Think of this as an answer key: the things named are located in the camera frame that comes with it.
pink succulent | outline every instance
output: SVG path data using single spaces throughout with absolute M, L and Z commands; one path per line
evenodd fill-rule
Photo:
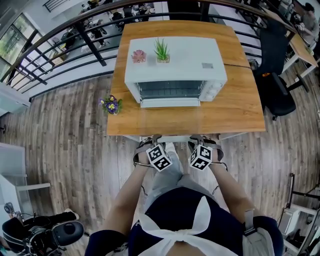
M 142 63 L 146 61 L 147 54 L 143 50 L 135 50 L 131 57 L 133 63 Z

yellow flower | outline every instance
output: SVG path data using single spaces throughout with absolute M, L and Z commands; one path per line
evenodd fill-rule
M 108 108 L 111 109 L 111 110 L 114 110 L 114 109 L 115 109 L 115 104 L 110 104 L 110 105 L 108 106 Z

navy blue shirt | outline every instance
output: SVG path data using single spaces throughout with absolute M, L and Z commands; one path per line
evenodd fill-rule
M 175 188 L 157 198 L 146 211 L 160 229 L 178 231 L 191 229 L 197 206 L 204 194 L 186 187 Z M 240 223 L 229 212 L 220 208 L 210 197 L 206 196 L 211 210 L 210 224 L 206 231 L 196 236 L 210 240 L 228 248 L 242 256 L 242 240 L 245 225 Z M 271 236 L 275 256 L 283 252 L 283 238 L 277 222 L 266 216 L 253 218 L 255 228 L 263 228 Z M 144 232 L 137 222 L 131 229 L 129 237 L 114 231 L 102 230 L 93 233 L 85 251 L 85 256 L 105 256 L 107 253 L 119 250 L 123 244 L 128 246 L 129 256 L 137 256 L 155 245 L 162 238 Z

succulent plant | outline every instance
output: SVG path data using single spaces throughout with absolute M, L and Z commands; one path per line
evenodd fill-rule
M 159 41 L 159 38 L 155 41 L 155 53 L 156 57 L 160 61 L 166 61 L 169 59 L 169 51 L 168 51 L 168 44 L 164 42 L 164 38 L 162 39 L 162 42 Z
M 133 63 L 142 63 L 146 61 L 147 54 L 143 50 L 135 50 L 131 57 Z

plant pot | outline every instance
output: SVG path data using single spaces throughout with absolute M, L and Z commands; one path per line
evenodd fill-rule
M 158 59 L 158 58 L 156 58 L 156 62 L 158 62 L 158 63 L 169 63 L 170 62 L 170 55 L 166 59 Z

